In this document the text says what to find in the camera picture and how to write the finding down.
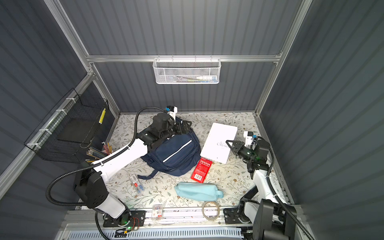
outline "gray wall panel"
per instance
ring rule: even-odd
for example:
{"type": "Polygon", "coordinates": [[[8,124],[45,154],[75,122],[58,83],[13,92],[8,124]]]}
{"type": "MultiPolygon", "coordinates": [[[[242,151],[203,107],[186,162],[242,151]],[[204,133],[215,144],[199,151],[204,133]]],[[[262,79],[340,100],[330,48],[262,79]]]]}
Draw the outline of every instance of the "gray wall panel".
{"type": "Polygon", "coordinates": [[[312,3],[261,118],[318,239],[381,239],[383,1],[312,3]]]}
{"type": "Polygon", "coordinates": [[[91,55],[273,55],[299,0],[62,0],[91,55]]]}
{"type": "MultiPolygon", "coordinates": [[[[0,55],[2,173],[29,134],[86,71],[44,1],[0,0],[0,55]]],[[[34,157],[0,200],[0,239],[53,239],[69,208],[49,203],[45,189],[76,167],[34,157]]],[[[53,196],[77,201],[72,184],[72,177],[63,179],[53,196]]]]}
{"type": "Polygon", "coordinates": [[[222,63],[219,84],[157,84],[151,63],[96,63],[122,112],[175,105],[179,111],[254,110],[273,63],[222,63]]]}
{"type": "Polygon", "coordinates": [[[0,173],[86,72],[43,1],[0,1],[0,173]]]}

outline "white vent grille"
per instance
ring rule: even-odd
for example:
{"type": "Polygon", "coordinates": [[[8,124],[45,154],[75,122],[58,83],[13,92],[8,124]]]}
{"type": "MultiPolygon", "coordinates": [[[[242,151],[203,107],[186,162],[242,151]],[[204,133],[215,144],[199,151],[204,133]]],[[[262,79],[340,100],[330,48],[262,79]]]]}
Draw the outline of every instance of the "white vent grille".
{"type": "MultiPolygon", "coordinates": [[[[242,239],[241,229],[235,227],[201,227],[201,228],[151,228],[139,229],[126,237],[114,237],[116,230],[103,230],[110,239],[156,239],[156,238],[223,238],[242,239]]],[[[71,231],[68,240],[104,240],[97,230],[71,231]]]]}
{"type": "Polygon", "coordinates": [[[217,84],[219,83],[220,59],[195,59],[195,61],[170,61],[156,58],[153,61],[158,84],[217,84]]]}

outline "floral tablecloth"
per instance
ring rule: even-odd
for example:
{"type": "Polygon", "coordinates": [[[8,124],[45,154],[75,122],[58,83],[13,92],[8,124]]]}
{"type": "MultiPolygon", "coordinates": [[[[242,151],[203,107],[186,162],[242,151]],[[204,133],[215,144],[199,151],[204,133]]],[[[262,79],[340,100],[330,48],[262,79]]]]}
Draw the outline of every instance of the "floral tablecloth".
{"type": "MultiPolygon", "coordinates": [[[[152,123],[154,114],[141,114],[138,122],[138,132],[152,123]]],[[[208,136],[209,130],[214,122],[238,127],[235,140],[242,140],[243,131],[253,131],[258,135],[252,113],[193,113],[178,114],[178,117],[192,121],[192,128],[200,141],[200,146],[208,136]]],[[[128,144],[133,136],[135,115],[121,115],[116,128],[113,132],[110,144],[117,150],[128,144]]],[[[129,177],[131,174],[149,175],[153,169],[139,158],[128,164],[112,177],[106,184],[110,193],[124,201],[131,209],[152,208],[154,204],[163,204],[163,207],[201,207],[203,202],[198,202],[183,197],[179,197],[174,187],[179,182],[195,182],[190,179],[192,168],[188,173],[180,177],[175,177],[162,172],[156,174],[151,180],[142,180],[145,191],[138,194],[131,185],[129,177]]],[[[276,185],[276,189],[281,193],[277,178],[272,170],[271,179],[276,185]]],[[[224,192],[224,198],[218,199],[220,206],[237,205],[240,198],[253,186],[254,183],[247,172],[247,166],[241,159],[230,153],[226,164],[214,162],[211,166],[204,183],[215,184],[219,190],[224,192]]]]}

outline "yellow label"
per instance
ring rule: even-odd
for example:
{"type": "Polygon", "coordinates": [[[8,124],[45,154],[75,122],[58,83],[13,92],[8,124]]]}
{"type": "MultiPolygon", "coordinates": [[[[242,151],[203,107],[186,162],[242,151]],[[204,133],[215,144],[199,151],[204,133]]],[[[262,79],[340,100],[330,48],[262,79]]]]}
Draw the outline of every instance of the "yellow label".
{"type": "Polygon", "coordinates": [[[100,119],[99,119],[99,123],[100,124],[103,123],[104,116],[105,116],[105,108],[103,109],[103,112],[101,113],[101,116],[100,116],[100,119]]]}

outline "barcode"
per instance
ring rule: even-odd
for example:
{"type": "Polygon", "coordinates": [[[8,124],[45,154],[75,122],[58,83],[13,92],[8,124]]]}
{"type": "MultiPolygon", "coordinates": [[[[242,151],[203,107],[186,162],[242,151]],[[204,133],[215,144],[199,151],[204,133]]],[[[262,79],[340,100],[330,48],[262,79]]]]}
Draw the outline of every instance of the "barcode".
{"type": "Polygon", "coordinates": [[[195,174],[195,178],[200,181],[203,177],[198,174],[195,174]]]}

